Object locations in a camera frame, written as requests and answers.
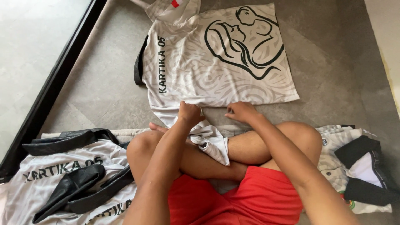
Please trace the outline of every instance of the white jersey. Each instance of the white jersey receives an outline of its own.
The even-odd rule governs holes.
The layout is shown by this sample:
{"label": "white jersey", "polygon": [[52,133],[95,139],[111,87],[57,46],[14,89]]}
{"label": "white jersey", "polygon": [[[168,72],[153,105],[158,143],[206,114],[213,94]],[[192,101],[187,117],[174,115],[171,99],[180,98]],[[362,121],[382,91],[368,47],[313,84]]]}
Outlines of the white jersey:
{"label": "white jersey", "polygon": [[[146,8],[154,22],[138,58],[137,84],[146,84],[151,110],[171,127],[181,100],[199,106],[288,102],[299,99],[274,4],[199,14],[200,0],[157,0]],[[228,165],[226,140],[208,122],[192,141]]]}
{"label": "white jersey", "polygon": [[[32,224],[35,213],[46,204],[65,173],[94,163],[102,164],[106,175],[90,189],[92,191],[128,166],[126,150],[112,141],[99,140],[66,153],[28,155],[9,182],[3,224]],[[59,211],[37,224],[122,224],[135,192],[136,183],[132,182],[90,212],[77,215]]]}

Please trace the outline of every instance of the hand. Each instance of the hand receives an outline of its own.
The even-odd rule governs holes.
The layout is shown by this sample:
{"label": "hand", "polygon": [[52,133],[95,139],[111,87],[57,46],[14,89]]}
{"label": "hand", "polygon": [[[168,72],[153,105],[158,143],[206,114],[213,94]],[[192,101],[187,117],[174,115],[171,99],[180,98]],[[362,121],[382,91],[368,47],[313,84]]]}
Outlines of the hand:
{"label": "hand", "polygon": [[196,104],[186,104],[184,101],[180,102],[178,120],[184,120],[192,128],[205,119],[201,115],[201,108]]}
{"label": "hand", "polygon": [[229,119],[234,119],[242,123],[248,123],[249,119],[260,115],[254,106],[249,102],[238,101],[236,103],[230,103],[228,105],[228,113],[225,114]]}

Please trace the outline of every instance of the red shorts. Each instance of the red shorts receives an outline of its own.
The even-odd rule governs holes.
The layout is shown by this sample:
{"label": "red shorts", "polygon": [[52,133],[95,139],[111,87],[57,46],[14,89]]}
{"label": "red shorts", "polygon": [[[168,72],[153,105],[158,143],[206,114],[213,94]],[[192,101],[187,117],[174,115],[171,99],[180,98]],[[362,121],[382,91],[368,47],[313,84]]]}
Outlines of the red shorts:
{"label": "red shorts", "polygon": [[297,191],[279,171],[250,166],[239,187],[221,195],[207,180],[176,179],[168,196],[171,224],[296,224]]}

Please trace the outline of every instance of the red and white flag patch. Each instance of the red and white flag patch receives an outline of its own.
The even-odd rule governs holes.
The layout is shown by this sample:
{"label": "red and white flag patch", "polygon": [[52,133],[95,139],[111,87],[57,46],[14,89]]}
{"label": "red and white flag patch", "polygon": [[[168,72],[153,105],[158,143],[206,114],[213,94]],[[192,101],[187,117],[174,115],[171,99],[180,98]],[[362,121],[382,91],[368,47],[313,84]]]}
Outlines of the red and white flag patch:
{"label": "red and white flag patch", "polygon": [[177,8],[180,4],[182,4],[182,2],[183,2],[183,0],[173,0],[173,1],[171,2],[171,5],[172,5],[174,8]]}

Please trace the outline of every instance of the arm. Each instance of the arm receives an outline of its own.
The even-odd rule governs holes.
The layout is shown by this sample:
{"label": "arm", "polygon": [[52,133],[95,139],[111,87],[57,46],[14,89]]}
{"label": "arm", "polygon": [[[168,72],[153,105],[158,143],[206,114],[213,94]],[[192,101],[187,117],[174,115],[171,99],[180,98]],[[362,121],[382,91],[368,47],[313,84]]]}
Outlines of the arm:
{"label": "arm", "polygon": [[124,219],[130,224],[170,224],[168,192],[182,159],[190,130],[200,121],[200,108],[181,102],[177,122],[163,135],[138,185]]}
{"label": "arm", "polygon": [[263,139],[273,159],[297,190],[312,224],[359,224],[329,181],[305,154],[247,102],[230,104],[228,118],[248,123]]}

